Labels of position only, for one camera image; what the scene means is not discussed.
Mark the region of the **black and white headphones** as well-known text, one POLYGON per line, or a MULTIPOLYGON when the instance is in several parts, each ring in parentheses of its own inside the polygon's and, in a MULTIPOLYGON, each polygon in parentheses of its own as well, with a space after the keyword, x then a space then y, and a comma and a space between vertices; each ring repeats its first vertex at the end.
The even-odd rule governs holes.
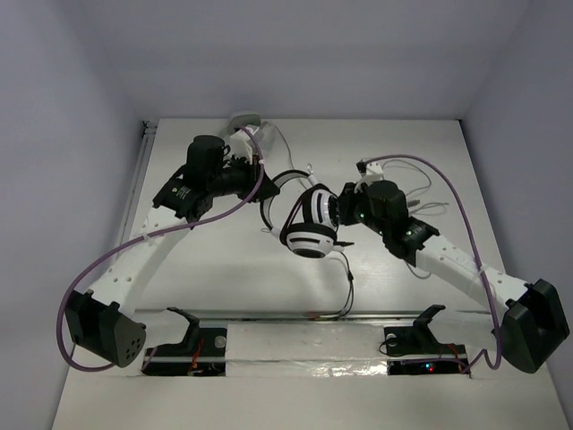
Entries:
POLYGON ((282 187, 295 179, 306 180, 310 187, 295 201, 281 228, 271 222, 270 209, 274 196, 260 204, 260 215, 266 229, 290 252, 310 259, 321 259, 331 252, 343 253, 354 242, 339 241, 340 226, 337 196, 314 174, 286 170, 272 179, 272 184, 281 191, 282 187))

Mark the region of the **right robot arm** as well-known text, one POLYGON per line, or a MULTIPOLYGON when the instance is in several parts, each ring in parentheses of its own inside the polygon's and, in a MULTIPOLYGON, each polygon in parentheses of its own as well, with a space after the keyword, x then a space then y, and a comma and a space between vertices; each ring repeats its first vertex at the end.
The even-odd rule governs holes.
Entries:
POLYGON ((382 344, 390 356, 439 354, 457 344, 500 353, 517 370, 533 374, 569 336, 559 293, 550 282, 527 282, 479 263, 437 228, 411 216, 395 183, 347 183, 338 205, 342 225, 364 225, 393 256, 445 281, 485 310, 431 305, 411 325, 386 331, 382 344))

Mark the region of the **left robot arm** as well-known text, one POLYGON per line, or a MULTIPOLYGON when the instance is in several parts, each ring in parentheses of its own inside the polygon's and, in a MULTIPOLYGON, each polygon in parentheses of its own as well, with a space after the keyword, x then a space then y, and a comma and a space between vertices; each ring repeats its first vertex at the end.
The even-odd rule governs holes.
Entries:
POLYGON ((233 136, 237 149, 216 135, 194 137, 185 163, 153 198, 139 235, 101 255, 67 288, 57 311, 56 343, 68 366, 85 373, 129 366, 148 335, 133 314, 168 254, 198 226, 275 194, 262 134, 237 126, 233 136))

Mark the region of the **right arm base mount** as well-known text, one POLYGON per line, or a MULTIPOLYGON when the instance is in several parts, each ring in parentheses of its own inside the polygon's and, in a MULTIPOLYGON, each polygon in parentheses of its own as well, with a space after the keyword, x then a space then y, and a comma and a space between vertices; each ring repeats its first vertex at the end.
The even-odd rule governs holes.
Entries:
POLYGON ((432 305, 410 325, 384 329, 385 338, 378 350, 389 360, 390 376, 470 374, 466 347, 439 343, 430 331, 433 318, 445 309, 444 305, 432 305))

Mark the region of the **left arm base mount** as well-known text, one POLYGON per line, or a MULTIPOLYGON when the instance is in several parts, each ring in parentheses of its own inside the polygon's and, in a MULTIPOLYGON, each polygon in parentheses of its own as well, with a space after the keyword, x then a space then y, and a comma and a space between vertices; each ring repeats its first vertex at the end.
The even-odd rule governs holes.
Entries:
POLYGON ((202 327, 200 319, 185 310, 169 307, 185 320, 184 334, 177 343, 148 348, 141 365, 146 376, 225 376, 227 327, 202 327))

